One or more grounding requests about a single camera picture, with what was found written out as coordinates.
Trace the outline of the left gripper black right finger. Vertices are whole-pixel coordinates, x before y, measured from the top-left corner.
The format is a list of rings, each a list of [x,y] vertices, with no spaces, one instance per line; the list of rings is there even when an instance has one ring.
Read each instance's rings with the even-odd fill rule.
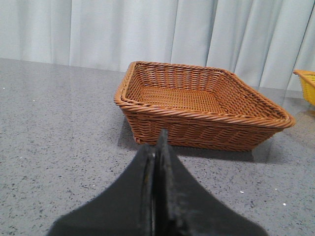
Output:
[[[162,129],[156,146],[154,196],[158,236],[265,236],[258,224],[217,200],[190,174]]]

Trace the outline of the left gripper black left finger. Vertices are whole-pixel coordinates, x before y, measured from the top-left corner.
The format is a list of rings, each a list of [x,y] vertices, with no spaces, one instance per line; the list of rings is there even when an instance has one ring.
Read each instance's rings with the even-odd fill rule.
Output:
[[[95,199],[59,218],[52,236],[151,236],[155,157],[143,145],[118,179]]]

